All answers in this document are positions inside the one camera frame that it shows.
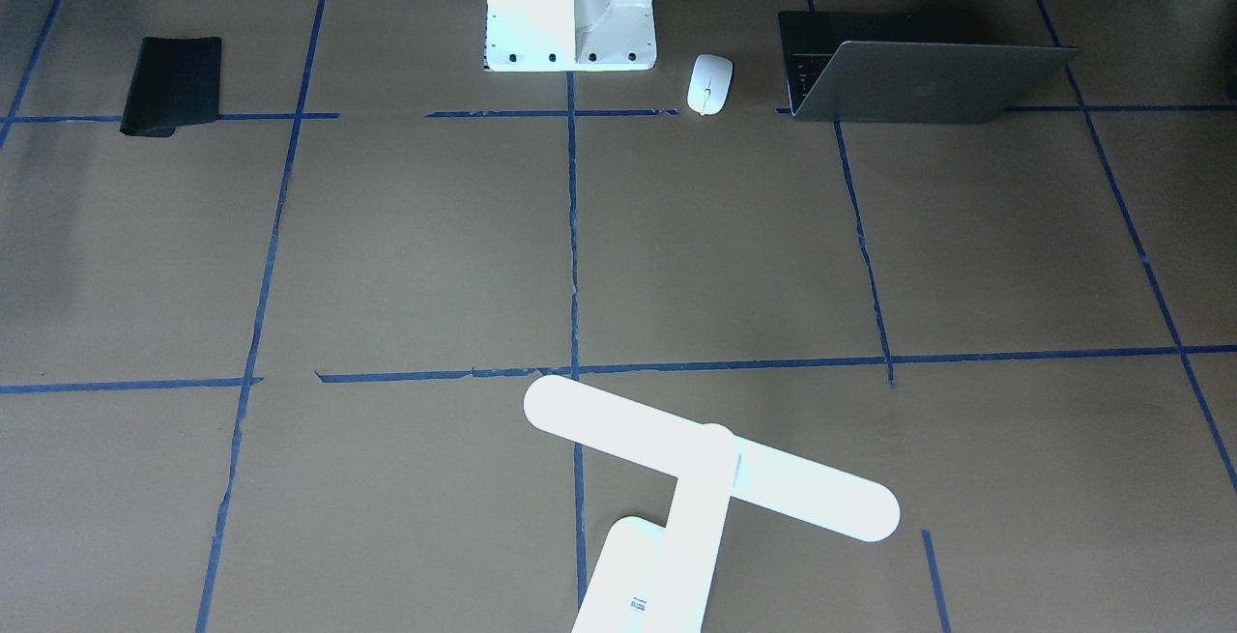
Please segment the white computer mouse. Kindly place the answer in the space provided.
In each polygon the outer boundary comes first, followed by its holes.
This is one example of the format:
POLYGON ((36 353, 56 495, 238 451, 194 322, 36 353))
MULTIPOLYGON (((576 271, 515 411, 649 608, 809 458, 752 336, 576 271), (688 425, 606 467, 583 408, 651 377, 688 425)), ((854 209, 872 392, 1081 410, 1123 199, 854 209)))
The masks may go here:
POLYGON ((696 57, 687 91, 688 108, 699 115, 716 115, 729 101, 734 61, 715 53, 696 57))

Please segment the grey laptop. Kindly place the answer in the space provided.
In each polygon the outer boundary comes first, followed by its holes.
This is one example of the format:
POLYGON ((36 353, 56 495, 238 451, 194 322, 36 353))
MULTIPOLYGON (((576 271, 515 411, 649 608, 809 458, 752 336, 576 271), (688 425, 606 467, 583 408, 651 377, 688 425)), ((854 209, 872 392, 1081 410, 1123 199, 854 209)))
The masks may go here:
POLYGON ((1079 56, 991 43, 962 12, 781 11, 778 28, 800 122, 990 122, 1079 56))

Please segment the black mouse pad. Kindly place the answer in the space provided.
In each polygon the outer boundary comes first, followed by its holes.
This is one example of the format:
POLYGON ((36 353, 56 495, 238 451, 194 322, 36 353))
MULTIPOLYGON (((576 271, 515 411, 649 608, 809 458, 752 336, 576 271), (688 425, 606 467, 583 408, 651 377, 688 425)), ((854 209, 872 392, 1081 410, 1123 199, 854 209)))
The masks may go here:
POLYGON ((171 138, 177 129, 220 117, 221 38, 146 36, 127 90, 119 132, 171 138))

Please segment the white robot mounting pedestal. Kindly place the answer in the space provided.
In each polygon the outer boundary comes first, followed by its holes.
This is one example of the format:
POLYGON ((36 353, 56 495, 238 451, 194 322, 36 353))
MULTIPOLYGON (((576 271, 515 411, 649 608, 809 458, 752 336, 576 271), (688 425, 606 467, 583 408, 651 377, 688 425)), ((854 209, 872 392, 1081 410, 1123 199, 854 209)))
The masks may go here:
POLYGON ((487 70, 652 70, 657 59, 653 0, 486 0, 487 70))

